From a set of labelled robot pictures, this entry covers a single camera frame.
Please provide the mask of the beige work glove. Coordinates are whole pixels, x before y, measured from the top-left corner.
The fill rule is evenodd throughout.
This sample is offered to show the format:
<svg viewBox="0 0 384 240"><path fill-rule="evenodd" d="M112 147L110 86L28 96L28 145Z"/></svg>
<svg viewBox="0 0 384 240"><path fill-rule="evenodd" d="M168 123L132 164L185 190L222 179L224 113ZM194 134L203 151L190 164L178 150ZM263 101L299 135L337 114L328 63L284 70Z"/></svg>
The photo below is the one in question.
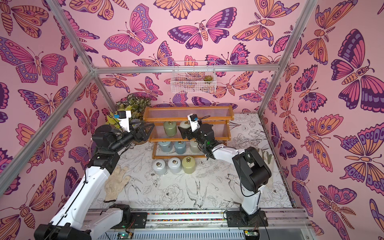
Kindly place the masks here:
<svg viewBox="0 0 384 240"><path fill-rule="evenodd" d="M128 167L121 168L120 165L117 165L113 173L109 176L105 183L105 203L115 202L120 192L129 183L131 177L126 175L128 169Z"/></svg>

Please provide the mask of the pale yellow-green tea canister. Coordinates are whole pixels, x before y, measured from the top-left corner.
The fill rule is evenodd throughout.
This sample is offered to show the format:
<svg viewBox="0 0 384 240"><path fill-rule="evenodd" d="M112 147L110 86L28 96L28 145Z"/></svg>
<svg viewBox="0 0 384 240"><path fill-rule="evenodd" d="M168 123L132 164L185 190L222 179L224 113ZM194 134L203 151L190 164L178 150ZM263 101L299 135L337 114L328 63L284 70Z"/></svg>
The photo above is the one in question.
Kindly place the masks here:
<svg viewBox="0 0 384 240"><path fill-rule="evenodd" d="M196 170L196 161L192 156L186 156L182 160L182 167L186 174L192 174Z"/></svg>

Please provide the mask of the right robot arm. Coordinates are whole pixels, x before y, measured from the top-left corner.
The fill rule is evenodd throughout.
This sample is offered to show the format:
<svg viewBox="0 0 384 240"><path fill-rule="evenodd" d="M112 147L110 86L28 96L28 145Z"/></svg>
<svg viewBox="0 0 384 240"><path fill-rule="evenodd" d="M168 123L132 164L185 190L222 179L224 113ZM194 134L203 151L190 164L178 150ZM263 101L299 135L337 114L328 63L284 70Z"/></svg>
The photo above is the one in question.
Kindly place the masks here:
<svg viewBox="0 0 384 240"><path fill-rule="evenodd" d="M254 147L236 149L226 146L215 139L213 126L193 123L189 128L178 127L182 138L195 140L201 152L208 159L220 160L235 166L240 180L243 201L240 204L240 219L245 225L257 222L260 216L262 190L269 182L272 172Z"/></svg>

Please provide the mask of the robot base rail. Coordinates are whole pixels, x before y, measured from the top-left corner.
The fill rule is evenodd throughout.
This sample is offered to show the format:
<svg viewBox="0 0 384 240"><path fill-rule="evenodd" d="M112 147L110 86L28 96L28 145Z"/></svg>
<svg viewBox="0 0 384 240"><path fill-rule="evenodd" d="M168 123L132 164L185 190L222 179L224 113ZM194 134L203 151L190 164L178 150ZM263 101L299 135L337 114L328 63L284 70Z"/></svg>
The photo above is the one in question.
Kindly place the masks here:
<svg viewBox="0 0 384 240"><path fill-rule="evenodd" d="M100 240L315 240L307 214L298 209L261 209L245 225L236 209L132 209L130 224L114 226Z"/></svg>

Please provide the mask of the cream tea canister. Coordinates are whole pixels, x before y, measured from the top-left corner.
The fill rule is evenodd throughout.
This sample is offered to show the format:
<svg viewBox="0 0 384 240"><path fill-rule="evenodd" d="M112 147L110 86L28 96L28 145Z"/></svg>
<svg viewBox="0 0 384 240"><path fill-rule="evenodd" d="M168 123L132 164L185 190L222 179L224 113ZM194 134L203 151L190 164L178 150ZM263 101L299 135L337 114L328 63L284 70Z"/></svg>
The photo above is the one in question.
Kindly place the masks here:
<svg viewBox="0 0 384 240"><path fill-rule="evenodd" d="M189 129L191 127L190 121L183 121L179 125L182 129Z"/></svg>

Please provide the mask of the white tea canister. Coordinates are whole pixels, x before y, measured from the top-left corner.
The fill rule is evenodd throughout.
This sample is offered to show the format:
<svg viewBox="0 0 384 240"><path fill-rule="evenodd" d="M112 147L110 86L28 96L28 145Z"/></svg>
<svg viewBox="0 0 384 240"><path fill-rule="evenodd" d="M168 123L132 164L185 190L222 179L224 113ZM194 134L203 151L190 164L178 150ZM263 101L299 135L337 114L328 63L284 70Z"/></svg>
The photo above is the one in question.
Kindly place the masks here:
<svg viewBox="0 0 384 240"><path fill-rule="evenodd" d="M154 160L152 168L155 174L159 176L162 176L167 172L167 164L162 159Z"/></svg>
<svg viewBox="0 0 384 240"><path fill-rule="evenodd" d="M168 167L171 173L178 174L182 170L182 162L179 158L173 157L168 160Z"/></svg>

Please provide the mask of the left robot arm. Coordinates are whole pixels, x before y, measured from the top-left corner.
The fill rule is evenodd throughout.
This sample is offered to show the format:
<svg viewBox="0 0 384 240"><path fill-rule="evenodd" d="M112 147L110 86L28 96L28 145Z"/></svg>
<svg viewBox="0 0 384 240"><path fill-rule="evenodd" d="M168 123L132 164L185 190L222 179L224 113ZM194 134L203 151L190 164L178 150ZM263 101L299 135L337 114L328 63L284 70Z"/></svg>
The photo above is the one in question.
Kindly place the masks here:
<svg viewBox="0 0 384 240"><path fill-rule="evenodd" d="M92 140L97 148L82 182L51 222L38 226L34 233L36 240L96 240L112 227L130 219L129 206L122 206L107 210L89 226L84 226L94 198L117 167L119 152L133 142L147 141L155 125L140 122L135 128L128 127L129 131L113 129L111 125L96 129Z"/></svg>

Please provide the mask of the pale green tea canister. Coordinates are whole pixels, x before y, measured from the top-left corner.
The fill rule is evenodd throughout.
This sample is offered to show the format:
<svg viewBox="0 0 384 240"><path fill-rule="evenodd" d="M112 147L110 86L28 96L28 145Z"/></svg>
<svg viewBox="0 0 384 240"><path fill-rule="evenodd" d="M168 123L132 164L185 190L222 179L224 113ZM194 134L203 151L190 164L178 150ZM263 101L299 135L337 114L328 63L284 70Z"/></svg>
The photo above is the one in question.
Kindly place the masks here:
<svg viewBox="0 0 384 240"><path fill-rule="evenodd" d="M197 141L190 141L190 149L193 153L196 154L201 152Z"/></svg>

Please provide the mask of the small succulent in basket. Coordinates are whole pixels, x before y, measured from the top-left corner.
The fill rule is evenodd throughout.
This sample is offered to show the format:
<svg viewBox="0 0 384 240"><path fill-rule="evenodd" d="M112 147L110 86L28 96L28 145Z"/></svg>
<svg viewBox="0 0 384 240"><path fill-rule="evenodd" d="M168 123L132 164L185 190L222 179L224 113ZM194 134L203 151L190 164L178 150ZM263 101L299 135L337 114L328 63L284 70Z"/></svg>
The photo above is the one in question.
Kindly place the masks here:
<svg viewBox="0 0 384 240"><path fill-rule="evenodd" d="M213 76L204 76L204 81L205 82L212 82L214 80Z"/></svg>

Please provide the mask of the sage green tea canister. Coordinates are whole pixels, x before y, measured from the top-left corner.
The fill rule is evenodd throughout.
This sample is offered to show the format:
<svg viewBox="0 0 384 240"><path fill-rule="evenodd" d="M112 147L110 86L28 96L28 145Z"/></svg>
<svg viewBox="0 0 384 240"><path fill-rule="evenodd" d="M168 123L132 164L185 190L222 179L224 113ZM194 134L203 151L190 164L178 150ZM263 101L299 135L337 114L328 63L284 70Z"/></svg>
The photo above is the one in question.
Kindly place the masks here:
<svg viewBox="0 0 384 240"><path fill-rule="evenodd" d="M177 134L177 123L174 121L166 121L163 124L165 133L169 137L173 137Z"/></svg>

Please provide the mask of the striped leaf potted plant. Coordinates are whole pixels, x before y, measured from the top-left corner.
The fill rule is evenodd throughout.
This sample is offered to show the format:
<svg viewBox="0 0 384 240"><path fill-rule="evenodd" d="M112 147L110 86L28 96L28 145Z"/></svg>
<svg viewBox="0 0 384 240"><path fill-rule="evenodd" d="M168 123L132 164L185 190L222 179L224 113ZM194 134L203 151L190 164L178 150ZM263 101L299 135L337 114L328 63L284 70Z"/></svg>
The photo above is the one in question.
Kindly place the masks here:
<svg viewBox="0 0 384 240"><path fill-rule="evenodd" d="M144 112L147 107L151 106L151 99L147 97L129 94L125 98L116 102L117 110L131 111L133 119L143 120Z"/></svg>

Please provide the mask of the blue tea canister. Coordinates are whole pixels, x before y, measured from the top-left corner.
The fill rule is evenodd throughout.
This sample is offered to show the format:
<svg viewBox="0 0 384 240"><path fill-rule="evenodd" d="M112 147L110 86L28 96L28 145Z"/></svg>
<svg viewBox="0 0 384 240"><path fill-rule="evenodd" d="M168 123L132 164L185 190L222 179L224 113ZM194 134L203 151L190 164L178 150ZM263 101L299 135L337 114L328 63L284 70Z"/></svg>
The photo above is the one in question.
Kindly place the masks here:
<svg viewBox="0 0 384 240"><path fill-rule="evenodd" d="M169 153L173 148L172 142L159 142L159 146L164 153Z"/></svg>
<svg viewBox="0 0 384 240"><path fill-rule="evenodd" d="M187 150L187 144L183 141L174 142L174 146L178 155L183 155Z"/></svg>

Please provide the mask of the beige cloth tool pouch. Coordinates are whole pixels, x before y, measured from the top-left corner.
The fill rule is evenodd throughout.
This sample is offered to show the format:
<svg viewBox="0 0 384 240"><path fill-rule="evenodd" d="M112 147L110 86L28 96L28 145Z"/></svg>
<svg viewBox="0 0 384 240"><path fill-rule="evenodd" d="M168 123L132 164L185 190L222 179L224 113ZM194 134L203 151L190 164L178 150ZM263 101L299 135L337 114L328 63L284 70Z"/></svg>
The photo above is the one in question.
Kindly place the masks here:
<svg viewBox="0 0 384 240"><path fill-rule="evenodd" d="M258 166L258 182L263 185L266 185L267 188L271 188L273 185L273 170L274 170L274 162L275 159L272 154L268 152L268 150L263 150L261 148L256 148L258 154L261 157L261 160L257 160Z"/></svg>

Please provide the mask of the wooden three-tier shelf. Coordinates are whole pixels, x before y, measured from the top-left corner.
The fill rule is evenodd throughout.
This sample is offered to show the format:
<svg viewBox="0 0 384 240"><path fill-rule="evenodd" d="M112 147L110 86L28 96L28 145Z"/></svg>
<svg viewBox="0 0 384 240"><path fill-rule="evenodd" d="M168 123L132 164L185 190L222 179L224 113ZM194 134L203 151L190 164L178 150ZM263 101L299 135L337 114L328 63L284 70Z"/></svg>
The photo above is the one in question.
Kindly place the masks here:
<svg viewBox="0 0 384 240"><path fill-rule="evenodd" d="M232 107L146 108L144 120L155 124L149 142L153 159L193 156L204 158L201 150L227 145L231 140Z"/></svg>

